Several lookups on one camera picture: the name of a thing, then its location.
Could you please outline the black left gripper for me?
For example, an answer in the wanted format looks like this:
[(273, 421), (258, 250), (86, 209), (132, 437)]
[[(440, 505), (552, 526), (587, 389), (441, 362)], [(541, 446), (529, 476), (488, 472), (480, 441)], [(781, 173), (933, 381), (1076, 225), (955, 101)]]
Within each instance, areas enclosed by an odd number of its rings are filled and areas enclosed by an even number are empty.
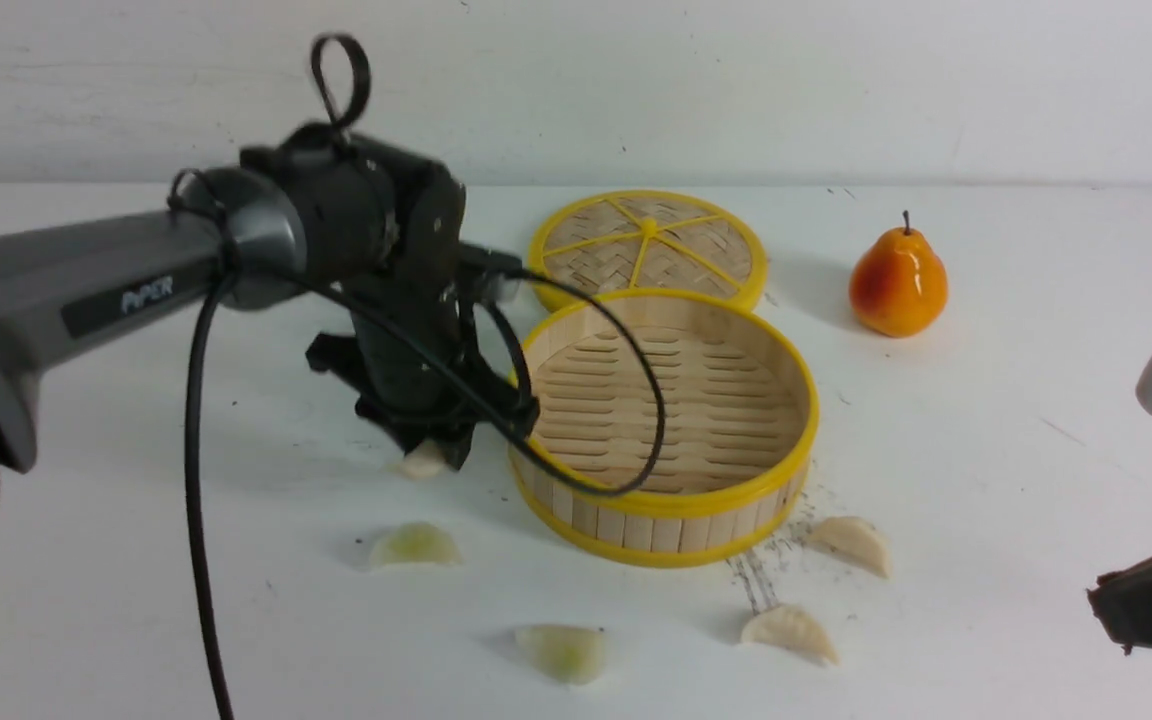
[(291, 200), (306, 233), (306, 276), (370, 306), (351, 336), (320, 334), (308, 365), (356, 389), (355, 411), (403, 456), (430, 445), (460, 471), (486, 418), (435, 356), (526, 437), (539, 402), (497, 376), (477, 346), (472, 302), (456, 291), (467, 192), (442, 161), (364, 135), (306, 123), (276, 146), (248, 146), (238, 165)]

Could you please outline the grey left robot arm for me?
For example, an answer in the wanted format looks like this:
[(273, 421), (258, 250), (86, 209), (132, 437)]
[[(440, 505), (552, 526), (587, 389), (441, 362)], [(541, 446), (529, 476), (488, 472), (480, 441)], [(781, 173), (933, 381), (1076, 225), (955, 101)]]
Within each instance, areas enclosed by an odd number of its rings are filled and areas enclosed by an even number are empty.
[(262, 311), (294, 300), (283, 273), (369, 306), (353, 334), (321, 333), (308, 366), (357, 393), (355, 411), (401, 450), (433, 444), (462, 467), (485, 416), (530, 425), (535, 400), (490, 376), (473, 306), (503, 295), (515, 255), (465, 243), (467, 192), (445, 165), (321, 122), (275, 146), (247, 146), (165, 209), (0, 236), (0, 469), (37, 458), (38, 382), (47, 370), (204, 300)]

